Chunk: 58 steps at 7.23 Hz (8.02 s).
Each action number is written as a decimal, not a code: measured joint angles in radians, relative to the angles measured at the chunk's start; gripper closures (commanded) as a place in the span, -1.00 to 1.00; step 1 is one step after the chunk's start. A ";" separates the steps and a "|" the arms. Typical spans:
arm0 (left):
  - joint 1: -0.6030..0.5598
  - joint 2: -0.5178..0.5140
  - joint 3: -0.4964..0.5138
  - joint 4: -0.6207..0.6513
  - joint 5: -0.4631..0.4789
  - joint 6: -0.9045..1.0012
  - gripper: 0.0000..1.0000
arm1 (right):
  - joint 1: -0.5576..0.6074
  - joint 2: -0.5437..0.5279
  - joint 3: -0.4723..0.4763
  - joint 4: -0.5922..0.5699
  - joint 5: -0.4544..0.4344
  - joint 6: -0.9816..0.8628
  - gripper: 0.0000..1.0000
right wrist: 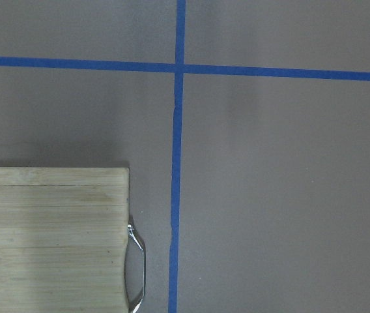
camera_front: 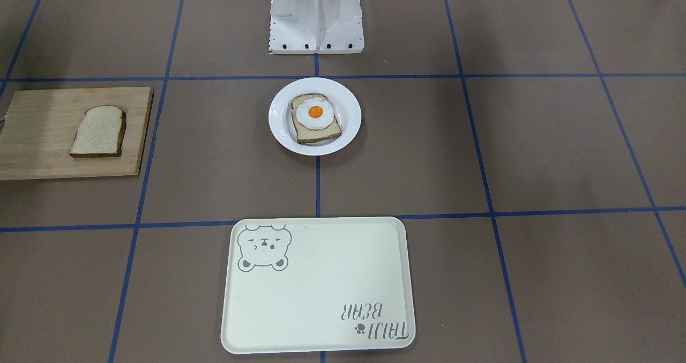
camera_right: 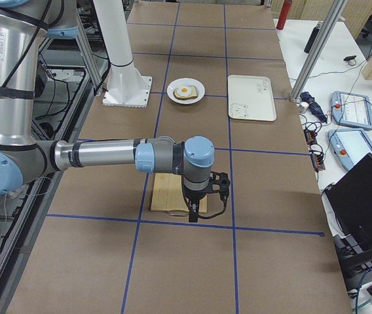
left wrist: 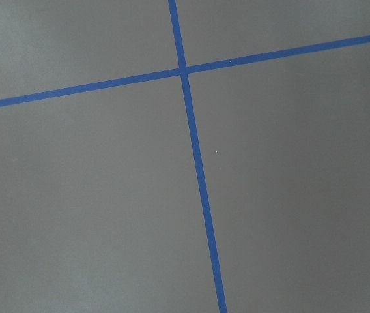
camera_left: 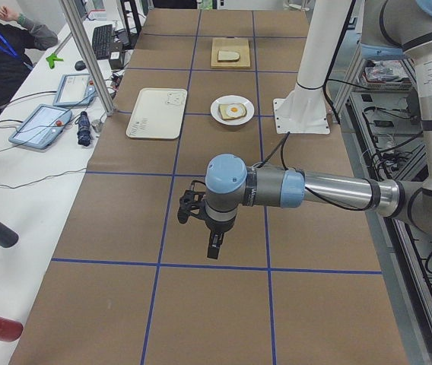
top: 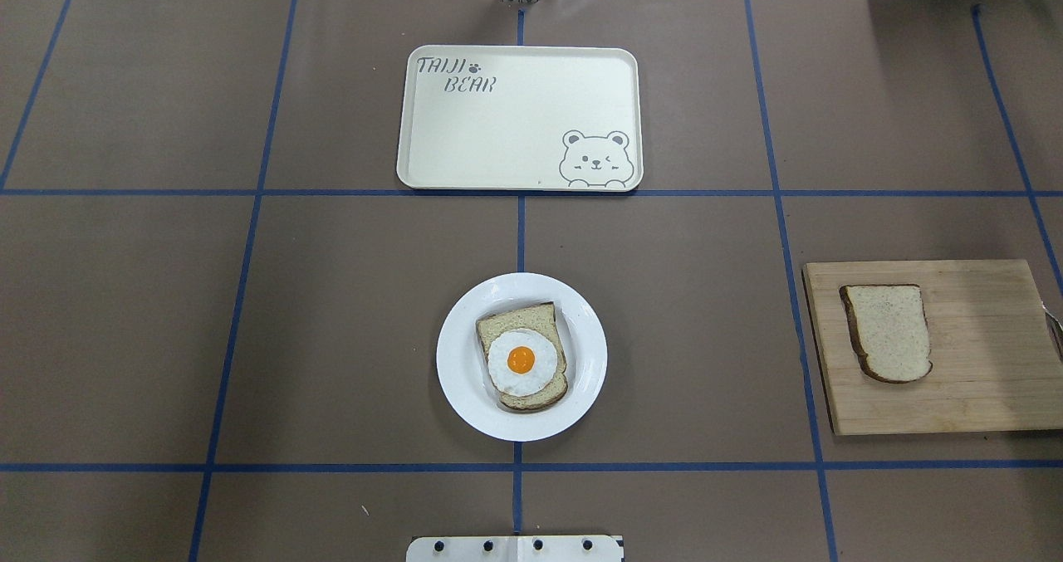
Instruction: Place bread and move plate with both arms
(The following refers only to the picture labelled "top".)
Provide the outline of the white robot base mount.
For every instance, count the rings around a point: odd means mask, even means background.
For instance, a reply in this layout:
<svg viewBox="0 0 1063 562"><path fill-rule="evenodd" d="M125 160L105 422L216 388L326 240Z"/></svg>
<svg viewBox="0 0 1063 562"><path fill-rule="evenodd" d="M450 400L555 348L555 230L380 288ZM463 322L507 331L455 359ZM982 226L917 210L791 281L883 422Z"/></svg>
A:
<svg viewBox="0 0 1063 562"><path fill-rule="evenodd" d="M624 561L621 537L469 535L411 540L406 561Z"/></svg>

